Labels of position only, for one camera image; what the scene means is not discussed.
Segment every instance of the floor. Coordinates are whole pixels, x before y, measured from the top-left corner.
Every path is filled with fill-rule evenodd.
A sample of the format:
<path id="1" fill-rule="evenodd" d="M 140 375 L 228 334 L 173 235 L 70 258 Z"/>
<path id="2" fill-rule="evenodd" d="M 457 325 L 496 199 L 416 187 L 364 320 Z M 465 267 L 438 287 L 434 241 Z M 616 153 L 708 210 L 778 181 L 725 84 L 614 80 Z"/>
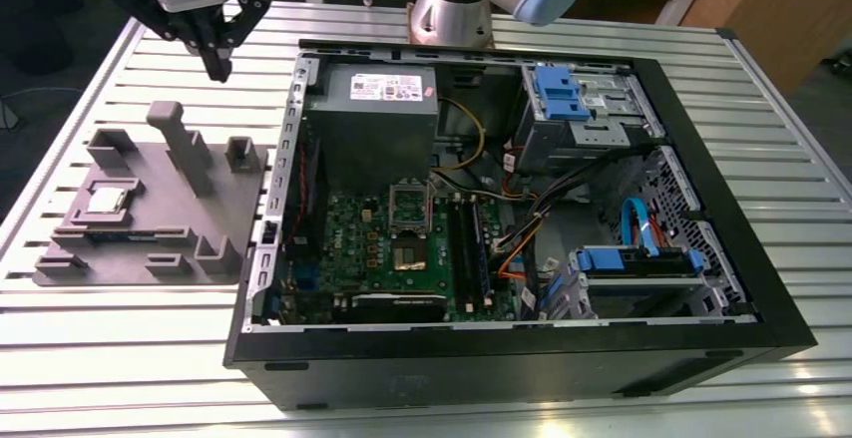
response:
<path id="1" fill-rule="evenodd" d="M 361 0 L 326 1 L 361 4 Z M 374 5 L 404 7 L 408 1 L 374 0 Z M 58 18 L 74 51 L 73 65 L 58 73 L 30 76 L 20 73 L 0 56 L 0 96 L 40 87 L 85 89 L 125 22 L 126 15 L 109 0 L 85 0 L 81 10 Z M 14 133 L 0 130 L 0 221 L 26 185 L 76 99 L 77 95 L 70 92 L 37 92 L 8 101 L 22 118 L 22 127 Z M 789 103 L 841 171 L 852 178 L 852 150 L 846 147 L 852 135 L 848 112 L 852 111 L 852 79 L 832 76 L 826 67 L 818 67 Z"/>

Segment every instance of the yellow wire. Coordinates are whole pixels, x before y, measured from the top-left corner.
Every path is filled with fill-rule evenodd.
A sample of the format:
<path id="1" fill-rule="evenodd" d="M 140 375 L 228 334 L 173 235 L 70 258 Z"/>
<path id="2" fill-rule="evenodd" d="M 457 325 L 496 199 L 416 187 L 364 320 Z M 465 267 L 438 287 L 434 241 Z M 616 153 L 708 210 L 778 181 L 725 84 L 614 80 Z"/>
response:
<path id="1" fill-rule="evenodd" d="M 458 162 L 453 166 L 432 168 L 433 171 L 438 171 L 438 172 L 457 171 L 458 169 L 462 169 L 464 167 L 470 165 L 473 161 L 478 159 L 478 156 L 481 155 L 481 151 L 484 151 L 484 127 L 481 126 L 481 122 L 473 115 L 473 112 L 470 112 L 469 109 L 465 106 L 462 106 L 457 101 L 454 101 L 453 99 L 448 99 L 446 97 L 441 97 L 438 100 L 449 102 L 457 107 L 460 111 L 464 112 L 464 114 L 469 118 L 469 121 L 473 122 L 473 125 L 476 126 L 476 130 L 478 131 L 478 145 L 476 146 L 476 152 L 473 152 L 473 155 L 469 156 L 469 159 L 466 159 L 464 162 Z"/>

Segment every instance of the slotted aluminum surface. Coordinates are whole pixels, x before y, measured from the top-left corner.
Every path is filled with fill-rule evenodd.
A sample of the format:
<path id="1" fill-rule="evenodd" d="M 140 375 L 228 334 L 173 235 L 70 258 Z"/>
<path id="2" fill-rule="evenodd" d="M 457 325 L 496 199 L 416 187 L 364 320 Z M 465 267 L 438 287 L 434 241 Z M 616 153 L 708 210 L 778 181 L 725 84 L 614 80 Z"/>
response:
<path id="1" fill-rule="evenodd" d="M 100 127 L 158 141 L 146 104 L 176 100 L 208 144 L 272 144 L 300 38 L 402 42 L 405 11 L 278 3 L 228 84 L 130 23 L 0 228 L 0 432 L 153 436 L 814 436 L 852 434 L 848 184 L 736 43 L 713 31 L 497 18 L 496 45 L 660 61 L 820 345 L 652 400 L 282 414 L 221 366 L 236 289 L 40 288 L 36 256 L 81 185 Z"/>

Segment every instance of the power supply label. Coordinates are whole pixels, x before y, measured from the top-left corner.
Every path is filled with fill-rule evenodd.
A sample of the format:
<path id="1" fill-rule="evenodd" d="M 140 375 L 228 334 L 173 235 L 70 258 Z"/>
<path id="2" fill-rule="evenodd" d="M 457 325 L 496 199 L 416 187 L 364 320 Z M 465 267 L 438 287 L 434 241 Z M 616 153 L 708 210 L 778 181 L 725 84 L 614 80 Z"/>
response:
<path id="1" fill-rule="evenodd" d="M 424 101 L 421 76 L 354 74 L 349 97 L 353 101 Z"/>

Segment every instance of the blue clip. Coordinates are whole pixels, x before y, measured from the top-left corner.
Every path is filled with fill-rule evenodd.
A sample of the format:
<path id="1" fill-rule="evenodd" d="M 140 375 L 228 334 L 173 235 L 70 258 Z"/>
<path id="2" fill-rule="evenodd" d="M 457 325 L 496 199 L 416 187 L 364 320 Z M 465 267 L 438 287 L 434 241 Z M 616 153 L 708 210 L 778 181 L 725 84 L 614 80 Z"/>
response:
<path id="1" fill-rule="evenodd" d="M 588 248 L 594 270 L 624 270 L 624 260 L 617 248 Z"/>
<path id="2" fill-rule="evenodd" d="M 580 271 L 590 270 L 590 256 L 585 250 L 576 253 L 576 264 L 580 267 Z"/>
<path id="3" fill-rule="evenodd" d="M 534 89 L 544 106 L 546 119 L 586 121 L 590 112 L 580 101 L 580 86 L 564 67 L 534 67 Z"/>
<path id="4" fill-rule="evenodd" d="M 694 268 L 694 274 L 698 274 L 704 271 L 704 253 L 692 249 L 686 255 L 689 257 L 689 263 L 692 263 L 692 267 Z"/>
<path id="5" fill-rule="evenodd" d="M 630 197 L 624 201 L 621 206 L 621 242 L 625 245 L 633 243 L 633 233 L 629 229 L 629 212 L 636 210 L 636 216 L 638 218 L 638 233 L 641 235 L 641 245 L 648 249 L 648 255 L 658 256 L 660 250 L 657 250 L 653 244 L 653 235 L 650 234 L 650 221 L 648 219 L 648 209 L 644 206 L 641 199 Z"/>

